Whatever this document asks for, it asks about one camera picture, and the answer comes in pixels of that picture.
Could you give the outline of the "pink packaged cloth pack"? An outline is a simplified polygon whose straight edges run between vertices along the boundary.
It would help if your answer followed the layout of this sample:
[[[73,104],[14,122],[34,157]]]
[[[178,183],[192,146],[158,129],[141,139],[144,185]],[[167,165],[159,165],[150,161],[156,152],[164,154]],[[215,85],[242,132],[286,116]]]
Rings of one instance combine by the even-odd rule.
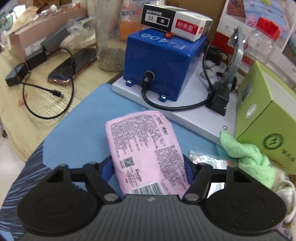
[[[173,126],[159,111],[141,111],[106,123],[113,168],[123,194],[178,195],[189,188]]]

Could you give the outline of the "blue metal machine box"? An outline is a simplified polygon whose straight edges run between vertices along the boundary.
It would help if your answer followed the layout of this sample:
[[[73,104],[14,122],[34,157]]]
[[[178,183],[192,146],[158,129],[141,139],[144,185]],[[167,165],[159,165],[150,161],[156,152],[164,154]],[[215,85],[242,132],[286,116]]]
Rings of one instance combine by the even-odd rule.
[[[141,85],[146,73],[152,73],[151,91],[177,101],[195,72],[207,38],[196,42],[156,29],[145,29],[128,36],[123,78],[126,86]]]

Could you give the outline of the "clear zip bag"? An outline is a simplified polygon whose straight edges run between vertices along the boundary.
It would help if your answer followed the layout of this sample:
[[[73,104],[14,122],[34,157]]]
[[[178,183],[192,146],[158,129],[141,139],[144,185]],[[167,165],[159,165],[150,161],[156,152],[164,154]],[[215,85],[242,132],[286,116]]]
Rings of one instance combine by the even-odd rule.
[[[189,151],[189,159],[194,164],[208,164],[214,169],[226,170],[227,166],[233,164],[232,161],[221,159],[220,157],[211,156],[194,150]]]

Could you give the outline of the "white machine base plate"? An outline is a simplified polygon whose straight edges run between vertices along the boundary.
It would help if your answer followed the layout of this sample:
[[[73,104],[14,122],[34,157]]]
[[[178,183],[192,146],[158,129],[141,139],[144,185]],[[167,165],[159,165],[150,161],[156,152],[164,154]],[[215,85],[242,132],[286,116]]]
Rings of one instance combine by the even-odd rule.
[[[147,92],[147,98],[155,104],[167,107],[187,106],[203,101],[208,95],[208,83],[200,76],[202,70],[202,62],[199,62],[187,86],[176,102],[171,100],[161,102],[159,101],[159,95],[152,91]],[[123,77],[119,78],[112,84],[112,90],[141,106],[150,110],[156,110],[156,108],[148,105],[142,99],[142,88],[140,86],[135,84],[129,87],[126,86],[125,83],[126,81]],[[210,110],[206,106],[186,111],[171,112],[162,110],[161,113],[179,125],[186,127],[216,144],[220,144],[220,132],[226,131],[232,136],[235,135],[237,94],[234,92],[230,93],[229,102],[226,106],[226,113],[224,116]]]

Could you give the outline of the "clear jar red lid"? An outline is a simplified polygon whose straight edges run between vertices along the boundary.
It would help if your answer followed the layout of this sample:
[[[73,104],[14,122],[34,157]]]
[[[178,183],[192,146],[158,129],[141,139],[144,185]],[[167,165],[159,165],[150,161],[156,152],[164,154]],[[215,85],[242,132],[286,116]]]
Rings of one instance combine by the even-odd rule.
[[[243,61],[249,67],[255,61],[267,64],[274,53],[275,43],[280,36],[279,26],[269,19],[259,17],[255,27],[245,43]]]

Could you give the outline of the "black smartphone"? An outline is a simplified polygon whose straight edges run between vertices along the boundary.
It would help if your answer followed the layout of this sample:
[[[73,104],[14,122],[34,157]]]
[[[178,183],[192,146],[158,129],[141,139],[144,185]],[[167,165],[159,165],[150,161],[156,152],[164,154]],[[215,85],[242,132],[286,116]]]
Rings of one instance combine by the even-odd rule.
[[[48,76],[48,82],[68,85],[71,79],[75,79],[85,68],[96,60],[95,48],[84,48],[77,51],[73,57],[69,57]]]

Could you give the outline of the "clear plastic cup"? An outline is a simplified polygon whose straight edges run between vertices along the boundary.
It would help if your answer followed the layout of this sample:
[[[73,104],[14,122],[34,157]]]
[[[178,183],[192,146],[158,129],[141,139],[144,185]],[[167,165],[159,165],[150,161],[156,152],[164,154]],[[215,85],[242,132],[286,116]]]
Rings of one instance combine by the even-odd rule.
[[[108,72],[121,72],[125,62],[126,42],[120,39],[122,1],[97,1],[95,37],[98,66]]]

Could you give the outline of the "black power adapter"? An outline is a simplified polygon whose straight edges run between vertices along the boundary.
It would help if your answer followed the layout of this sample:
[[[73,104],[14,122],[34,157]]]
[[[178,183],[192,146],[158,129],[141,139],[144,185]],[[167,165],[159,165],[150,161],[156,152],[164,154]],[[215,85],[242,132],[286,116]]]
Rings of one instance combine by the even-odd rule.
[[[23,79],[29,74],[31,70],[44,63],[46,60],[47,54],[43,49],[38,49],[32,54],[26,56],[25,62],[15,66],[6,76],[6,84],[9,87],[21,84]]]

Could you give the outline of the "brown cardboard box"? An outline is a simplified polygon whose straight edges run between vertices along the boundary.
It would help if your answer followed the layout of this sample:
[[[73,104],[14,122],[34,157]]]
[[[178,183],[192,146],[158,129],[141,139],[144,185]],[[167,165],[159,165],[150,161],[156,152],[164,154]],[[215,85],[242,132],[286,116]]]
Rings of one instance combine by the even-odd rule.
[[[79,8],[51,16],[33,26],[25,27],[11,33],[9,35],[11,54],[20,61],[24,61],[25,57],[32,53],[32,45],[45,40],[56,30],[66,25],[69,19],[82,16],[86,16],[86,10]]]

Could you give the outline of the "white red black carton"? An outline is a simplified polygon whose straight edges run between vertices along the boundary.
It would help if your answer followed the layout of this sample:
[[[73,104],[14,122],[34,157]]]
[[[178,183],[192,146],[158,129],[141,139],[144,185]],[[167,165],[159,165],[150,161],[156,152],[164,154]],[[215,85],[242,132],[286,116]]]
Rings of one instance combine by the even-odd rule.
[[[141,24],[169,32],[172,35],[196,42],[208,34],[213,20],[200,13],[175,6],[144,5]]]

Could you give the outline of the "green microfiber cloth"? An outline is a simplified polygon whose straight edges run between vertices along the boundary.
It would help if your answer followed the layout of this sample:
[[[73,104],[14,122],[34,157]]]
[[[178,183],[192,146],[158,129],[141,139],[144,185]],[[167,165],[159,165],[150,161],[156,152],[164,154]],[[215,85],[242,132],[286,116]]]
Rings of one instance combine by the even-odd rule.
[[[229,133],[220,133],[220,143],[229,157],[238,160],[238,167],[265,187],[273,187],[276,170],[269,158],[253,144],[241,144]]]

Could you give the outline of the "green cardboard box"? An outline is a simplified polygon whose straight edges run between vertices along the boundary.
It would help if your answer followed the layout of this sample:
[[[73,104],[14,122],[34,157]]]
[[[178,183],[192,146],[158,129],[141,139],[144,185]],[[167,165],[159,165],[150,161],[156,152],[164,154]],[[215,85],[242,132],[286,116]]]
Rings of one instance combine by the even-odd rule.
[[[259,61],[238,89],[235,138],[295,174],[295,92]]]

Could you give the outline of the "bedding poster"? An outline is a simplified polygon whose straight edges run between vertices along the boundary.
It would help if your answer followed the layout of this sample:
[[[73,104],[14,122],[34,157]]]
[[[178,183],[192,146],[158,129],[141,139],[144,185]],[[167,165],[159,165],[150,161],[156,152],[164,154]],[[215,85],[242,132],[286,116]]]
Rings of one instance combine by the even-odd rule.
[[[230,37],[240,26],[245,37],[256,28],[259,18],[279,26],[280,36],[275,42],[274,55],[280,55],[295,30],[295,1],[226,1],[216,32]]]

